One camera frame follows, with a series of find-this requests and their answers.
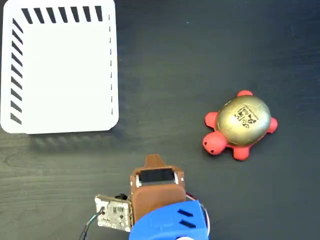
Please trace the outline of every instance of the gold turtle shell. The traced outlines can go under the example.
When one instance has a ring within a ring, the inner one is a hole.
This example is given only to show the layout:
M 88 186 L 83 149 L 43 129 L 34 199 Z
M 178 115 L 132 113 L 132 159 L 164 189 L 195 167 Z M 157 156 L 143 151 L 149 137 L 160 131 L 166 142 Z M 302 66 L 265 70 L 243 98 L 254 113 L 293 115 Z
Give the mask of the gold turtle shell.
M 215 127 L 226 137 L 228 144 L 246 147 L 266 134 L 270 121 L 268 106 L 256 96 L 244 95 L 220 109 Z

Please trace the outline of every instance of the circuit board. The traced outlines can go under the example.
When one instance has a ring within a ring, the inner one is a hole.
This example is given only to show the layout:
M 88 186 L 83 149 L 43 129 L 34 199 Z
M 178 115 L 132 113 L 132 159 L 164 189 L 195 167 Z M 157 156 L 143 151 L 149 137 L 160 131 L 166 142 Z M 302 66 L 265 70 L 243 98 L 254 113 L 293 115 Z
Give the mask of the circuit board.
M 126 232 L 131 231 L 133 225 L 131 202 L 114 197 L 97 195 L 94 199 L 96 211 L 103 207 L 103 213 L 98 216 L 98 226 L 112 228 Z

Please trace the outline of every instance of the turtle leg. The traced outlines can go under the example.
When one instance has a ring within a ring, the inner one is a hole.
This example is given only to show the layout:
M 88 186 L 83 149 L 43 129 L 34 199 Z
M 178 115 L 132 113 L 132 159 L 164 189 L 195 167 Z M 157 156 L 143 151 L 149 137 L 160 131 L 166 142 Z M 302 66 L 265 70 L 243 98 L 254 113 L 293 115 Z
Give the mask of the turtle leg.
M 249 90 L 242 90 L 240 92 L 238 92 L 238 94 L 236 95 L 237 97 L 240 96 L 253 96 L 254 94 L 252 92 L 250 92 Z
M 233 157 L 239 161 L 244 161 L 249 157 L 250 147 L 233 148 Z
M 269 134 L 273 134 L 274 131 L 277 129 L 278 127 L 278 121 L 277 119 L 275 119 L 274 117 L 271 118 L 271 121 L 270 121 L 270 126 L 268 128 L 268 133 Z
M 218 112 L 209 112 L 207 115 L 205 115 L 204 117 L 204 122 L 205 125 L 207 125 L 210 128 L 215 128 L 215 124 L 216 124 L 216 118 L 217 118 Z

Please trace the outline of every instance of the black stripe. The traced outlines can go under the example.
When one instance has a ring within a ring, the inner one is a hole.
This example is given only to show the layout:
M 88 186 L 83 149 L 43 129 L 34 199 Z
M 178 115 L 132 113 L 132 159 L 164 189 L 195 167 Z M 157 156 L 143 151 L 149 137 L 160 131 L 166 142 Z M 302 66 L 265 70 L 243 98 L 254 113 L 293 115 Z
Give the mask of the black stripe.
M 41 24 L 44 24 L 44 23 L 45 23 L 45 20 L 44 20 L 44 17 L 42 16 L 41 9 L 40 9 L 39 7 L 36 7 L 36 8 L 34 8 L 33 10 L 34 10 L 36 16 L 38 17 L 39 22 L 40 22 Z
M 13 47 L 18 53 L 20 53 L 20 54 L 23 56 L 22 51 L 20 50 L 20 48 L 19 48 L 14 42 L 12 42 L 12 47 Z
M 190 212 L 187 212 L 187 211 L 183 211 L 182 209 L 180 209 L 178 211 L 178 213 L 182 214 L 182 215 L 185 215 L 186 217 L 193 217 L 194 215 Z
M 22 90 L 21 84 L 18 83 L 17 80 L 15 80 L 13 76 L 11 77 L 11 82 Z
M 24 31 L 22 30 L 22 28 L 19 26 L 19 24 L 16 22 L 16 20 L 13 18 L 12 23 L 17 27 L 17 29 L 20 30 L 21 33 L 24 33 Z
M 13 71 L 15 74 L 17 74 L 20 78 L 22 78 L 21 72 L 19 72 L 18 69 L 16 69 L 16 67 L 13 66 L 12 64 L 11 64 L 11 71 Z
M 22 101 L 22 97 L 11 88 L 11 95 Z
M 186 226 L 187 228 L 190 228 L 190 229 L 194 229 L 196 227 L 196 225 L 194 225 L 190 222 L 187 222 L 185 220 L 181 220 L 179 223 Z
M 23 67 L 23 66 L 22 66 L 22 62 L 16 57 L 16 55 L 14 55 L 13 53 L 11 53 L 11 58 L 12 58 L 13 60 L 15 60 L 21 67 Z
M 23 45 L 22 39 L 18 36 L 15 30 L 12 30 L 12 35 Z
M 11 101 L 11 105 L 10 106 L 12 108 L 14 108 L 15 110 L 17 110 L 18 112 L 22 113 L 22 109 L 17 104 L 15 104 L 13 101 Z
M 83 6 L 84 15 L 87 22 L 91 22 L 90 8 L 88 6 Z
M 76 6 L 72 6 L 71 7 L 71 12 L 73 14 L 75 22 L 78 23 L 80 20 L 79 20 L 79 13 L 78 13 L 77 7 Z
M 98 17 L 99 22 L 103 21 L 101 6 L 95 6 L 96 16 Z
M 25 19 L 28 21 L 28 23 L 33 24 L 28 8 L 22 8 L 21 10 L 25 16 Z
M 17 118 L 15 115 L 13 115 L 12 113 L 10 115 L 10 119 L 15 121 L 16 123 L 18 123 L 20 125 L 22 124 L 21 120 L 19 118 Z
M 59 12 L 61 14 L 63 22 L 67 23 L 68 22 L 68 18 L 67 18 L 67 14 L 66 14 L 65 8 L 61 6 L 61 7 L 58 7 L 58 9 L 59 9 Z
M 52 9 L 52 7 L 47 7 L 46 11 L 48 12 L 48 15 L 49 15 L 49 17 L 51 19 L 51 22 L 53 24 L 56 24 L 57 21 L 56 21 L 55 13 L 54 13 L 54 10 Z

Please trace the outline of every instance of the blue plastic part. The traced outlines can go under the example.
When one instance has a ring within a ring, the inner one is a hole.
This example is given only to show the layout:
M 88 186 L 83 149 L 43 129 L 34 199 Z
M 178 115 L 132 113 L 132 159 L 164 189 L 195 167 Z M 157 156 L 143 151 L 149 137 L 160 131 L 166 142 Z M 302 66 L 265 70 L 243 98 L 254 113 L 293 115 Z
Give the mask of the blue plastic part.
M 140 218 L 129 240 L 208 240 L 207 224 L 199 201 L 183 201 L 158 208 Z

